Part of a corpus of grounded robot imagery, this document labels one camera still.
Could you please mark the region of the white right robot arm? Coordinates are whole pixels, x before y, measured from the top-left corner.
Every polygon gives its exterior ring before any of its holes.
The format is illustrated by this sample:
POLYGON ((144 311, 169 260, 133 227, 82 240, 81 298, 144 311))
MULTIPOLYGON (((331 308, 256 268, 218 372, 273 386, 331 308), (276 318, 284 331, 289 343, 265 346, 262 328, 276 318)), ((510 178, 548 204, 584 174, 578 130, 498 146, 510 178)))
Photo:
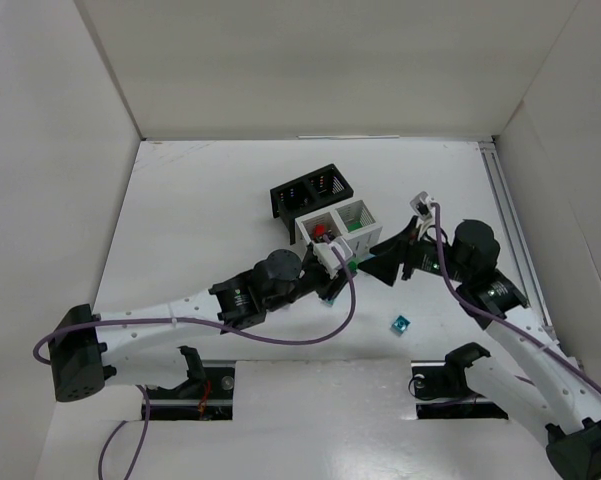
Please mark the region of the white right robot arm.
POLYGON ((441 361, 419 362, 410 382, 429 407, 483 397, 522 425, 545 449, 563 479, 601 479, 601 387, 553 341, 521 291, 497 268, 500 244, 490 226, 465 220, 448 238, 430 236, 416 218, 371 250, 361 271, 388 286, 422 272, 447 281, 452 295, 480 329, 523 371, 508 371, 476 342, 441 361))

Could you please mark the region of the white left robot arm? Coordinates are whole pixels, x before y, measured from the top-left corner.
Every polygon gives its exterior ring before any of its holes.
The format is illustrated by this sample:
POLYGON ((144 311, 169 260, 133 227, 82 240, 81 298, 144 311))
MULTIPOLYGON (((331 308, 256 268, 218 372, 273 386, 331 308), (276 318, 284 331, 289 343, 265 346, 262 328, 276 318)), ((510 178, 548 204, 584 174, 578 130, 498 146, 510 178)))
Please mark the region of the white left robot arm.
POLYGON ((278 249, 251 269, 176 301, 122 313, 74 306, 42 341, 55 398, 75 402, 112 384, 192 390, 204 380, 195 339, 219 333, 265 342, 249 330, 268 314, 311 293, 331 300, 351 287, 351 258, 335 244, 311 244, 304 256, 278 249))

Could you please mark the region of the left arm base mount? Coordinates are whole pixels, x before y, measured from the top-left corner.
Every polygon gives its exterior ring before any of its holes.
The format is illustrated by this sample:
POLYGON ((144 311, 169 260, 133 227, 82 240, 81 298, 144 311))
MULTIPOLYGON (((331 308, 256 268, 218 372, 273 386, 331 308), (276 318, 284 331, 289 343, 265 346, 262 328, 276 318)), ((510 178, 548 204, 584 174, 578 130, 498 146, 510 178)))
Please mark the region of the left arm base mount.
POLYGON ((141 418, 150 421, 229 421, 233 419, 234 362, 203 364, 203 380, 187 380, 174 389, 148 390, 150 407, 141 405, 141 418))

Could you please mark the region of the green lego brick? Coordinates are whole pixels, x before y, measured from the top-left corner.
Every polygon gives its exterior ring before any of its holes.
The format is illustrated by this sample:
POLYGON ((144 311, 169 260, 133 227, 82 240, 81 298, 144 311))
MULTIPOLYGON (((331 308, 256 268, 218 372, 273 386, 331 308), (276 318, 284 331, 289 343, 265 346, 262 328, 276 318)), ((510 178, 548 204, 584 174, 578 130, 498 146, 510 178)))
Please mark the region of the green lego brick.
POLYGON ((345 222, 345 226, 348 232, 354 232, 364 227, 360 218, 351 218, 345 222))

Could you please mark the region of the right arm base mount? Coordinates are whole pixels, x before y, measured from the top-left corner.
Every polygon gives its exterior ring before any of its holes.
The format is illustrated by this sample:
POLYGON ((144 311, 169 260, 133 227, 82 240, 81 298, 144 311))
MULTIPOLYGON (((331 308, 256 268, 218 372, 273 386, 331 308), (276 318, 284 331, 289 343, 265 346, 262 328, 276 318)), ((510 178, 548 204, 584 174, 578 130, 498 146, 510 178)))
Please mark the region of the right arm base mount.
POLYGON ((418 420, 508 420, 495 403, 472 391, 444 361, 411 363, 409 393, 416 401, 418 420))

